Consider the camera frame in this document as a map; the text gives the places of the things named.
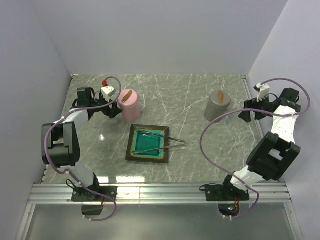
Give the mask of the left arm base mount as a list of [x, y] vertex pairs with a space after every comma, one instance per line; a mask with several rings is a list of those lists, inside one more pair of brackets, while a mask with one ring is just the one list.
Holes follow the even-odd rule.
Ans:
[[103, 204], [111, 203], [116, 200], [117, 186], [100, 186], [98, 192], [108, 198], [88, 192], [82, 187], [73, 187], [71, 201], [82, 203], [81, 211], [86, 217], [100, 216], [103, 212]]

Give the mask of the pink cylindrical container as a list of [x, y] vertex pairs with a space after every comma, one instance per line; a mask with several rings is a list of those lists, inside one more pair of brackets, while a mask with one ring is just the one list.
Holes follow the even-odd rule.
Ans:
[[135, 101], [127, 100], [126, 102], [120, 101], [119, 104], [122, 109], [123, 119], [126, 122], [135, 122], [140, 118], [141, 110], [140, 110], [140, 105], [138, 100], [135, 100]]

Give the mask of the metal tongs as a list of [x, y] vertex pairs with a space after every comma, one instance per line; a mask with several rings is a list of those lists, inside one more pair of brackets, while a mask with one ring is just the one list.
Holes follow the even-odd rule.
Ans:
[[[174, 141], [178, 144], [170, 146], [165, 141]], [[186, 144], [185, 140], [165, 136], [164, 133], [154, 133], [146, 130], [137, 130], [135, 147], [133, 154], [145, 154], [155, 151], [167, 150], [170, 148], [181, 147]]]

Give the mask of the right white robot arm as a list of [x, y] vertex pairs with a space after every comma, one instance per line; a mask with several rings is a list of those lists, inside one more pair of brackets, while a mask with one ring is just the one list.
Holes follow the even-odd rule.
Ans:
[[232, 200], [259, 181], [278, 180], [299, 155], [301, 148], [295, 144], [294, 129], [301, 111], [299, 91], [285, 88], [273, 102], [269, 96], [260, 96], [244, 102], [245, 109], [257, 109], [276, 114], [269, 131], [249, 155], [246, 166], [228, 175], [220, 188], [222, 197]]

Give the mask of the grey cylindrical container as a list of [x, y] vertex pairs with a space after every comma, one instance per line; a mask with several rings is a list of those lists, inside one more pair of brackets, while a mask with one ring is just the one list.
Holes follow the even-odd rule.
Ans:
[[208, 102], [204, 110], [204, 118], [212, 122], [214, 119], [222, 116], [227, 112], [229, 104]]

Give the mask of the pink round lid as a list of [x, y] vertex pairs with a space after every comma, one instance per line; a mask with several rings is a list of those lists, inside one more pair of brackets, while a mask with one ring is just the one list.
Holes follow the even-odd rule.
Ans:
[[133, 89], [124, 89], [121, 91], [117, 103], [121, 109], [130, 109], [139, 102], [139, 95]]

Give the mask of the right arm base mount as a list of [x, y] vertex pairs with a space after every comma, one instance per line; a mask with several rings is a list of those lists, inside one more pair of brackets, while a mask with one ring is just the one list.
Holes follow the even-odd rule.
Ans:
[[223, 218], [237, 217], [241, 211], [240, 202], [250, 200], [247, 191], [234, 187], [229, 188], [223, 184], [203, 184], [199, 187], [199, 190], [205, 192], [207, 202], [221, 202], [218, 204], [218, 210]]

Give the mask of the grey round lid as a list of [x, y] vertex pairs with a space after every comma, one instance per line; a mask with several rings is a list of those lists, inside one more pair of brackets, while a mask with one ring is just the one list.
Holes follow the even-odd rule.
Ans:
[[209, 103], [218, 109], [227, 109], [231, 104], [231, 97], [225, 91], [215, 90], [209, 96]]

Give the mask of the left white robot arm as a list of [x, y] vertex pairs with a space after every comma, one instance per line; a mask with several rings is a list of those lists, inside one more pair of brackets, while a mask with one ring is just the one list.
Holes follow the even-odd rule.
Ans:
[[100, 186], [95, 173], [87, 169], [80, 162], [81, 149], [78, 130], [88, 122], [95, 113], [103, 113], [110, 119], [122, 113], [112, 96], [116, 90], [110, 86], [103, 86], [96, 93], [91, 87], [77, 89], [77, 98], [73, 101], [70, 111], [62, 121], [46, 123], [41, 126], [41, 154], [45, 165], [54, 166], [60, 174], [71, 173], [66, 180], [68, 187], [74, 194], [86, 201], [96, 201], [103, 196], [104, 190]]

